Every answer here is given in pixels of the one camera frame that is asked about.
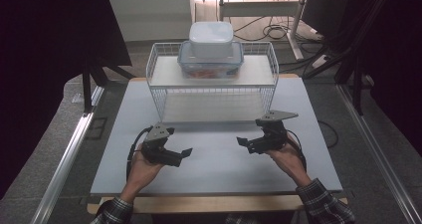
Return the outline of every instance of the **aluminum rail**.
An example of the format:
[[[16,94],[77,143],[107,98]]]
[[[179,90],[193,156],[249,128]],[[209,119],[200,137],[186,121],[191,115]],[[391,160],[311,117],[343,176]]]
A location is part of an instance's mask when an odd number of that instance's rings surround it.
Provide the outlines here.
[[[84,135],[90,126],[91,120],[94,116],[95,109],[100,100],[100,97],[103,94],[104,89],[96,87],[92,95],[93,101],[93,111],[87,114],[84,114],[76,129],[72,138],[68,144],[68,147],[65,150],[65,153],[62,156],[62,160],[59,163],[59,166],[56,169],[56,172],[53,175],[52,180],[50,181],[49,186],[47,187],[46,192],[44,193],[43,199],[41,200],[35,215],[33,216],[30,223],[41,224],[47,223],[50,218],[50,215],[56,205],[57,199],[62,191],[63,186],[68,178],[69,172],[72,168],[72,165],[75,161],[75,158],[78,154],[78,150],[81,146],[81,143],[84,139]]]
[[[422,223],[421,216],[418,213],[418,210],[416,210],[412,198],[407,192],[406,187],[400,181],[400,178],[394,172],[391,164],[388,162],[388,159],[384,155],[384,152],[379,146],[378,141],[366,123],[364,116],[359,115],[359,113],[354,109],[351,102],[351,95],[348,92],[347,86],[337,85],[337,89],[340,92],[341,97],[346,104],[354,122],[356,123],[357,128],[362,134],[366,145],[369,147],[369,150],[375,159],[376,164],[378,165],[407,222],[412,224]]]

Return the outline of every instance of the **black curtain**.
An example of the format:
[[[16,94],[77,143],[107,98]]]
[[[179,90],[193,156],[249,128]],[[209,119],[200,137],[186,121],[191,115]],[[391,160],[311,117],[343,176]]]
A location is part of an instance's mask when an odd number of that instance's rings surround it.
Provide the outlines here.
[[[130,59],[108,0],[0,0],[0,10],[2,197],[55,115],[64,84],[86,62]]]
[[[363,56],[359,59],[374,79],[371,95],[419,154],[422,153],[421,16],[422,0],[387,0],[365,39]]]

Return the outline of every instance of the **wooden edge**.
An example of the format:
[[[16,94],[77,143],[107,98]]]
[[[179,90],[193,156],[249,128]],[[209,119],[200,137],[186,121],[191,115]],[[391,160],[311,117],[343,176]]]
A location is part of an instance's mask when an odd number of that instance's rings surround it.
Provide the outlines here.
[[[279,78],[298,78],[296,74],[279,74]]]
[[[102,202],[112,197],[102,198]],[[346,198],[340,201],[347,204]],[[96,214],[100,204],[89,203],[87,210]],[[293,211],[304,209],[298,195],[224,196],[224,197],[137,197],[133,213],[204,213],[248,211]]]
[[[145,82],[146,78],[132,78],[130,82]]]
[[[279,74],[279,78],[298,78],[299,76],[296,74]],[[145,82],[146,78],[132,78],[130,79],[131,82]]]

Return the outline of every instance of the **plaid sleeve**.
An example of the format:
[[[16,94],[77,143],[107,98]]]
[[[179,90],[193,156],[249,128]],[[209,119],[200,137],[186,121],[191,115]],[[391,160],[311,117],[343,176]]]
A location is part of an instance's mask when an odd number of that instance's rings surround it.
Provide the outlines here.
[[[307,212],[317,223],[354,223],[354,215],[350,208],[327,192],[318,179],[296,190]]]
[[[116,197],[111,202],[103,203],[103,212],[91,224],[122,224],[128,223],[133,212],[133,205]]]

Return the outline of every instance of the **wrist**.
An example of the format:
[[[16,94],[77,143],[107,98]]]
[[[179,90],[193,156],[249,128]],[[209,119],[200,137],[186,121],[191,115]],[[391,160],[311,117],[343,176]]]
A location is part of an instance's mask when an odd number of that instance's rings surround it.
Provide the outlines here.
[[[296,172],[292,175],[292,179],[298,187],[304,187],[311,184],[311,178],[306,172]]]
[[[137,186],[130,185],[130,183],[127,183],[120,194],[120,199],[127,203],[133,203],[134,198],[136,197],[137,193],[139,193],[140,189],[141,188]]]

